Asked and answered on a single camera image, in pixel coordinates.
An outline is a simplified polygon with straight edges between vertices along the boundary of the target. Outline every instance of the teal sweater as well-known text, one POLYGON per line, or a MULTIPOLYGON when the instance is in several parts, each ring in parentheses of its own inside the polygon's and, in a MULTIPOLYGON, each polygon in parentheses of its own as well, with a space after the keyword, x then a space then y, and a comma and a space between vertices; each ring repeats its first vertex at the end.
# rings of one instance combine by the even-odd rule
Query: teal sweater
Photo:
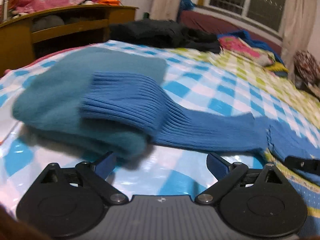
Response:
POLYGON ((37 76, 17 98, 13 116, 43 137, 123 158, 143 152, 147 135, 133 127, 108 120, 82 119, 81 99, 96 71, 139 73, 158 84, 166 62, 104 48, 89 47, 71 53, 37 76))

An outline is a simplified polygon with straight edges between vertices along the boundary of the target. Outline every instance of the yellow cloth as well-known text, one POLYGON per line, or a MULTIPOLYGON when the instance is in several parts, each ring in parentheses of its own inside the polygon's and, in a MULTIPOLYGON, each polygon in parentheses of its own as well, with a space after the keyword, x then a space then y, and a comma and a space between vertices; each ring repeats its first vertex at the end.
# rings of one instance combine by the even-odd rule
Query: yellow cloth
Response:
POLYGON ((287 73, 289 72, 289 70, 280 62, 276 62, 269 67, 265 67, 265 69, 272 71, 272 72, 278 72, 278 71, 285 71, 287 73))

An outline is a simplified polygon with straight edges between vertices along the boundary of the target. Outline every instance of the maroon bedspread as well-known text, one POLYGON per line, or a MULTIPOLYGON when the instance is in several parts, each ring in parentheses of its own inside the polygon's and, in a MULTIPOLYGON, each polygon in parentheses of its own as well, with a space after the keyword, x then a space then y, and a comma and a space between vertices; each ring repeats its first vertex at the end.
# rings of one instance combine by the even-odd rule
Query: maroon bedspread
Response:
MULTIPOLYGON (((210 15, 201 14, 194 11, 182 11, 180 15, 180 22, 189 28, 199 29, 208 33, 214 33, 216 35, 222 33, 229 33, 237 30, 243 30, 237 25, 227 22, 222 19, 215 18, 210 15)), ((249 30, 250 36, 253 40, 264 41, 267 43, 278 55, 281 55, 281 46, 274 42, 256 34, 249 30)))

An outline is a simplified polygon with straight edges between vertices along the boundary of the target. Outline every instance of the bed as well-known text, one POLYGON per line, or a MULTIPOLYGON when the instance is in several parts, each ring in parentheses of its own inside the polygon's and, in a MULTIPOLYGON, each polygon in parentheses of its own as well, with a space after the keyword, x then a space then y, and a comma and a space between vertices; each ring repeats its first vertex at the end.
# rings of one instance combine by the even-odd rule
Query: bed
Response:
MULTIPOLYGON (((290 94, 293 87, 288 81, 279 81, 278 77, 256 70, 254 64, 238 55, 155 49, 119 41, 91 46, 165 59, 168 69, 163 88, 186 108, 224 116, 247 112, 265 115, 286 122, 298 135, 320 147, 319 102, 299 91, 290 94)), ((82 149, 38 137, 11 116, 14 99, 35 76, 80 49, 49 55, 25 68, 10 71, 0 80, 0 123, 5 124, 0 127, 0 202, 12 212, 48 163, 73 167, 82 160, 97 158, 82 149)), ((308 205, 308 223, 301 235, 320 233, 320 187, 289 171, 270 152, 266 152, 263 159, 241 154, 224 158, 257 169, 265 162, 275 163, 290 182, 299 185, 301 194, 309 195, 306 201, 312 202, 308 205)), ((217 180, 206 168, 206 154, 150 145, 138 159, 117 167, 108 181, 128 197, 134 194, 195 197, 217 180)))
MULTIPOLYGON (((201 14, 195 11, 182 11, 179 17, 179 22, 186 25, 188 28, 199 29, 208 33, 214 33, 216 35, 244 29, 223 19, 201 14)), ((267 43, 278 55, 281 55, 281 46, 250 30, 247 31, 252 39, 267 43)))

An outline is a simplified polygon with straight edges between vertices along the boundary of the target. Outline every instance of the blue sweater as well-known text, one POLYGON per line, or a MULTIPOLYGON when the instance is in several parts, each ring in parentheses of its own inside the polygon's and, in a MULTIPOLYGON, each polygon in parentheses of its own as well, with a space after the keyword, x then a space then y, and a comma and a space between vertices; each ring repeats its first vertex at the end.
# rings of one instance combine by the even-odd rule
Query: blue sweater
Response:
MULTIPOLYGON (((186 109, 170 99, 149 77, 95 73, 80 114, 137 128, 156 144, 213 152, 262 154, 269 148, 279 160, 288 155, 320 159, 320 151, 286 123, 252 114, 220 116, 186 109)), ((320 185, 320 177, 297 171, 320 185)))

